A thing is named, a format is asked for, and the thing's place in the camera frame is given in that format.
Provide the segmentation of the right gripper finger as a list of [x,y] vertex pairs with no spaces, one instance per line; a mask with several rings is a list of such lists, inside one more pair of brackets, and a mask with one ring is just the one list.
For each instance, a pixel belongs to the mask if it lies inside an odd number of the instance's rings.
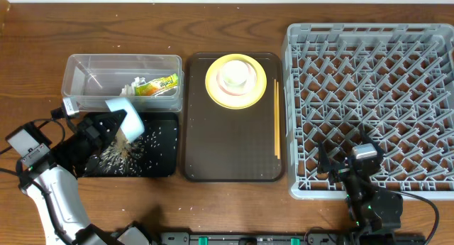
[[326,149],[323,145],[323,141],[318,142],[318,163],[317,163],[317,173],[322,174],[322,173],[328,173],[331,171],[331,162],[328,158],[328,154],[326,152]]
[[364,128],[362,126],[359,127],[359,132],[360,132],[360,136],[361,136],[361,139],[362,139],[362,142],[363,143],[370,143],[374,146],[375,150],[377,151],[377,154],[378,155],[383,155],[384,154],[384,151],[382,150],[382,148],[380,147],[380,145],[376,142],[376,141],[373,141],[368,135],[367,133],[365,132]]

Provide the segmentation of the blue bowl with rice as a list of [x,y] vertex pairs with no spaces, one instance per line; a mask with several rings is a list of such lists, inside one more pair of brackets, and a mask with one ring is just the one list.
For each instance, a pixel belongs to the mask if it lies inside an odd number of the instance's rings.
[[111,112],[125,110],[126,117],[122,121],[120,128],[129,143],[134,142],[140,135],[145,132],[142,119],[135,110],[131,101],[126,97],[106,100],[106,105]]

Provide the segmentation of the white tissue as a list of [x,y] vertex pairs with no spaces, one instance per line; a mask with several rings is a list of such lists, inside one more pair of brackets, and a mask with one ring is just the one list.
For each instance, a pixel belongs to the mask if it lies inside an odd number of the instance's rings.
[[125,87],[121,90],[120,95],[122,97],[132,97],[136,96],[135,89],[136,87],[140,85],[145,84],[145,78],[144,77],[136,77],[132,83],[129,85],[125,85]]

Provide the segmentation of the green snack wrapper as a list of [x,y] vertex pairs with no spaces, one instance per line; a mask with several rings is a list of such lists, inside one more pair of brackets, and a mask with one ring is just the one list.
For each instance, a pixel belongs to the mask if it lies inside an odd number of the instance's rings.
[[135,96],[155,96],[162,94],[178,85],[178,76],[176,73],[159,77],[148,82],[144,77],[137,77],[133,85]]

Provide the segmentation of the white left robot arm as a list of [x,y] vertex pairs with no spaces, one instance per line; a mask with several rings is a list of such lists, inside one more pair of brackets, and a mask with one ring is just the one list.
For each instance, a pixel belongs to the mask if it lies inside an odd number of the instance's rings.
[[151,244],[153,240],[137,224],[111,234],[90,221],[79,196],[77,179],[94,168],[95,155],[142,121],[133,107],[84,118],[73,124],[67,112],[56,109],[44,124],[61,118],[73,130],[70,138],[53,146],[40,130],[39,121],[22,125],[7,141],[21,159],[16,165],[19,188],[31,198],[40,215],[47,244]]

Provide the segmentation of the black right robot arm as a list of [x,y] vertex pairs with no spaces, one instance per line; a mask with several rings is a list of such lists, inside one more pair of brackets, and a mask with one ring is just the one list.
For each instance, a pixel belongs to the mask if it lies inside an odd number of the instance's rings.
[[400,228],[403,212],[401,195],[374,186],[370,176],[380,170],[384,151],[359,129],[361,144],[338,162],[328,157],[322,141],[318,142],[317,173],[328,175],[330,184],[342,183],[351,219],[356,223],[337,244],[396,244],[393,231]]

